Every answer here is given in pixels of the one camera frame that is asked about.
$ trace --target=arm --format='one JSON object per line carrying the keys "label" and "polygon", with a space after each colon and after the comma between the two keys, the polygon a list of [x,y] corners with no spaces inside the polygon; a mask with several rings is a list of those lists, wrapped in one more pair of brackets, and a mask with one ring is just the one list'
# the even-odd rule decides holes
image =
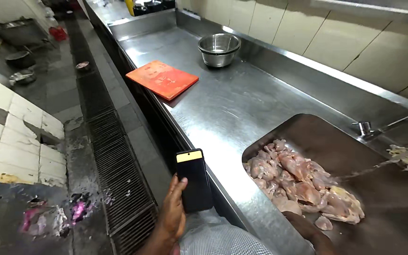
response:
{"label": "arm", "polygon": [[179,182],[177,175],[173,176],[154,231],[137,255],[168,255],[173,250],[185,229],[182,191],[187,182],[187,178]]}
{"label": "arm", "polygon": [[298,231],[298,233],[310,241],[316,255],[337,255],[335,247],[328,236],[324,235],[313,223],[293,212],[283,212],[286,219]]}

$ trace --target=faucet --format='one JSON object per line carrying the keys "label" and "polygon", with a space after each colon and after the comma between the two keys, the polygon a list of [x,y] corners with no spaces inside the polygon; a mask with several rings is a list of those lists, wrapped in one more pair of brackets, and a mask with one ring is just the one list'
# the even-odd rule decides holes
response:
{"label": "faucet", "polygon": [[372,138],[379,136],[380,134],[387,132],[388,130],[398,127],[399,125],[407,121],[408,121],[408,116],[402,119],[398,119],[382,128],[379,128],[378,130],[372,130],[370,122],[356,122],[353,124],[358,125],[358,128],[360,129],[361,138],[372,139]]}

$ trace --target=smartphone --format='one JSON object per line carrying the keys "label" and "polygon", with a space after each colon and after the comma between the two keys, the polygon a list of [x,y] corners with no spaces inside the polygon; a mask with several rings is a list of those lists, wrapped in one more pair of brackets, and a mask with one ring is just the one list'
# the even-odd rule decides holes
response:
{"label": "smartphone", "polygon": [[187,177],[188,184],[182,192],[185,213],[199,212],[213,207],[212,192],[205,170],[204,154],[195,149],[176,154],[177,177]]}

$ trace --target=hand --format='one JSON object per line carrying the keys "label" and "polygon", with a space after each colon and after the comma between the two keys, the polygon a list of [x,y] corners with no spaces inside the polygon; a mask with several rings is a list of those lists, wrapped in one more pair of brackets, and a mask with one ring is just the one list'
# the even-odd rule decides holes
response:
{"label": "hand", "polygon": [[187,183],[187,178],[179,182],[177,174],[174,174],[158,218],[158,231],[174,241],[177,241],[185,230],[182,191],[187,187]]}
{"label": "hand", "polygon": [[313,244],[316,255],[338,254],[330,238],[324,235],[313,223],[293,212],[285,211],[282,213],[298,233]]}
{"label": "hand", "polygon": [[288,211],[284,211],[282,213],[297,230],[297,232],[306,240],[311,241],[314,236],[322,234],[322,232],[316,226],[314,226],[313,223],[309,222],[302,216]]}

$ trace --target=person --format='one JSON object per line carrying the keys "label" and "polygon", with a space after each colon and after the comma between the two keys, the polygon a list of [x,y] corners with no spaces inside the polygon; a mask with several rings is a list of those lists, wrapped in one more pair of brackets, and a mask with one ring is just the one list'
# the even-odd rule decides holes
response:
{"label": "person", "polygon": [[[256,237],[220,217],[214,208],[185,216],[182,191],[187,182],[186,178],[179,182],[174,174],[156,226],[137,255],[274,254]],[[283,215],[313,244],[317,255],[336,255],[330,239],[314,224],[293,212]]]}

